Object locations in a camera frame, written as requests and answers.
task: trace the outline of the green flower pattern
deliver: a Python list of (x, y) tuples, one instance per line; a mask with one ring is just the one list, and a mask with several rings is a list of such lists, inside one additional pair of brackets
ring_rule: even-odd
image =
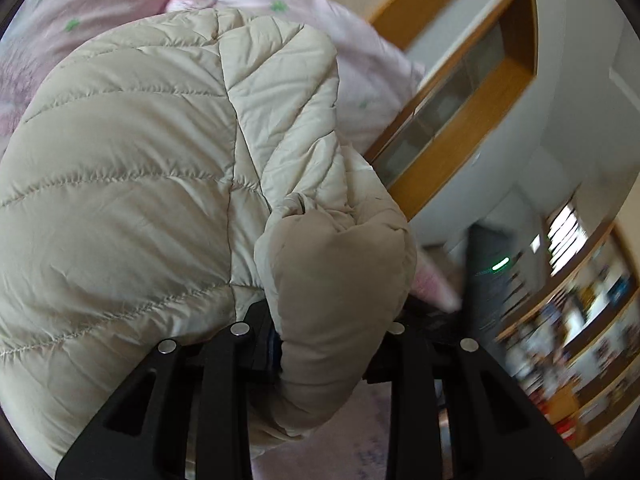
[(287, 12), (289, 6), (282, 0), (275, 0), (271, 3), (271, 10), (273, 12)]
[(76, 20), (75, 18), (72, 20), (69, 20), (69, 22), (66, 24), (65, 30), (67, 32), (71, 32), (72, 30), (74, 30), (78, 25), (80, 25), (80, 20)]

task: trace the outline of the black bracket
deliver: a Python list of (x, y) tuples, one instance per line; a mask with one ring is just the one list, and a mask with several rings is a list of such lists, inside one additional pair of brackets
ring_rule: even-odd
[[(387, 480), (442, 478), (434, 379), (444, 384), (456, 479), (584, 478), (554, 428), (474, 340), (436, 344), (396, 326), (365, 374), (392, 382)], [(196, 478), (250, 480), (245, 388), (276, 381), (279, 351), (265, 301), (204, 344), (162, 341), (81, 433), (56, 480), (183, 479), (198, 386)]]

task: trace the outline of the pink blanket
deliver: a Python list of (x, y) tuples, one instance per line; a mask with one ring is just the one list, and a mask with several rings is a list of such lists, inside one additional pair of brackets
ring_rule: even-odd
[(164, 10), (167, 0), (25, 0), (0, 40), (0, 156), (47, 74), (110, 28)]
[(361, 153), (415, 95), (424, 76), (424, 67), (330, 0), (170, 0), (166, 10), (206, 7), (272, 14), (325, 31), (338, 52), (338, 130)]

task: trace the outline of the wooden shelf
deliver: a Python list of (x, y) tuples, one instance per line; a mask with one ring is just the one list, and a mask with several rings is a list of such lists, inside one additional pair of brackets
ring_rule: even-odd
[(575, 394), (580, 403), (580, 409), (583, 410), (598, 397), (609, 393), (616, 381), (622, 378), (638, 356), (640, 356), (640, 350), (632, 355), (626, 355), (623, 352), (607, 367), (603, 375), (596, 377), (593, 381), (589, 381), (580, 388)]
[(594, 419), (585, 424), (586, 436), (584, 442), (594, 437), (604, 430), (619, 415), (622, 414), (640, 396), (640, 378), (631, 383), (622, 398), (615, 404), (610, 405), (606, 410), (597, 415)]
[(574, 363), (618, 320), (626, 308), (638, 297), (638, 292), (638, 284), (635, 278), (631, 277), (629, 290), (625, 295), (617, 303), (608, 303), (596, 319), (564, 346), (564, 352), (568, 355), (568, 366)]
[(558, 291), (572, 280), (580, 269), (588, 263), (591, 255), (599, 248), (611, 233), (614, 227), (613, 219), (604, 220), (593, 234), (588, 238), (583, 247), (571, 258), (567, 264), (555, 276), (552, 276), (547, 284), (533, 294), (522, 306), (511, 312), (502, 322), (502, 329), (498, 334), (498, 341), (513, 334), (524, 322), (532, 319), (553, 298)]

